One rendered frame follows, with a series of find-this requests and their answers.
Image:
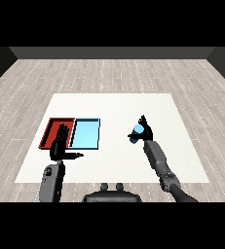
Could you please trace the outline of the small blue can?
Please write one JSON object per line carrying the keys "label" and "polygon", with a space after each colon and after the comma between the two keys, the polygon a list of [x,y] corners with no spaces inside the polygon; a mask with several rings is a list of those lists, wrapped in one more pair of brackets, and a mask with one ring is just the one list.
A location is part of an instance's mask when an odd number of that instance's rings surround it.
{"label": "small blue can", "polygon": [[[137,134],[141,134],[144,130],[144,127],[141,124],[136,124],[131,132],[132,135],[137,135]],[[132,144],[135,144],[137,142],[137,139],[134,138],[130,138],[130,141]]]}

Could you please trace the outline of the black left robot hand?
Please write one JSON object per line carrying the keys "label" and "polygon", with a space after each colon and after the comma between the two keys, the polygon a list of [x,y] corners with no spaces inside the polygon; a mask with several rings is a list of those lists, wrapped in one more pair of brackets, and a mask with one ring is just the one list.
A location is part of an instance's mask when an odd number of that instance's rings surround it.
{"label": "black left robot hand", "polygon": [[52,142],[50,149],[51,160],[76,160],[83,156],[81,153],[66,153],[66,141],[68,138],[69,128],[61,124],[56,133],[56,139]]}

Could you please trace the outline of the red shallow open box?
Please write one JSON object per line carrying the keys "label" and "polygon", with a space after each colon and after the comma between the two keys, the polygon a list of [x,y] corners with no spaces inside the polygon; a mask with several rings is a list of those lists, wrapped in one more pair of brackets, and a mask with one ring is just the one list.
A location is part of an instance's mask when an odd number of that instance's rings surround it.
{"label": "red shallow open box", "polygon": [[38,146],[41,150],[50,150],[60,125],[65,125],[69,129],[65,148],[69,148],[71,131],[74,126],[74,118],[50,118]]}

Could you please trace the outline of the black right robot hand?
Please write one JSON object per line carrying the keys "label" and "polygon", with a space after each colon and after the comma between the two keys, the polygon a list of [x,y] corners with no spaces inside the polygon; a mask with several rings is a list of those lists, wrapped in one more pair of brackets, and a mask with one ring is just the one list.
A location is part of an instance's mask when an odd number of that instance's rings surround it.
{"label": "black right robot hand", "polygon": [[141,116],[138,123],[143,127],[142,132],[133,131],[131,134],[129,134],[129,138],[132,138],[134,140],[142,139],[143,141],[153,140],[153,131],[151,127],[148,125],[146,118],[144,115]]}

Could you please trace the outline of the dark grey robot body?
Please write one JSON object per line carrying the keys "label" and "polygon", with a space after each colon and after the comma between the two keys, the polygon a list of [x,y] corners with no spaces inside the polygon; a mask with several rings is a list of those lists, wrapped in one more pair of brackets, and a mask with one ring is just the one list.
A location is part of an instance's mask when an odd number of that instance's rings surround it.
{"label": "dark grey robot body", "polygon": [[100,190],[85,195],[83,202],[141,202],[141,198],[137,194],[126,192],[122,183],[116,184],[115,191],[109,191],[108,184],[102,183]]}

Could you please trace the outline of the light blue shallow open box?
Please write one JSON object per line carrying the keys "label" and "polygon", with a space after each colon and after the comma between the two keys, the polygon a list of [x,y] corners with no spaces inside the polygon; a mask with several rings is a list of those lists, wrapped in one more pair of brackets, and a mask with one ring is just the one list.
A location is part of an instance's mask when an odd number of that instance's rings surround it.
{"label": "light blue shallow open box", "polygon": [[99,142],[99,118],[77,118],[69,140],[69,150],[97,150]]}

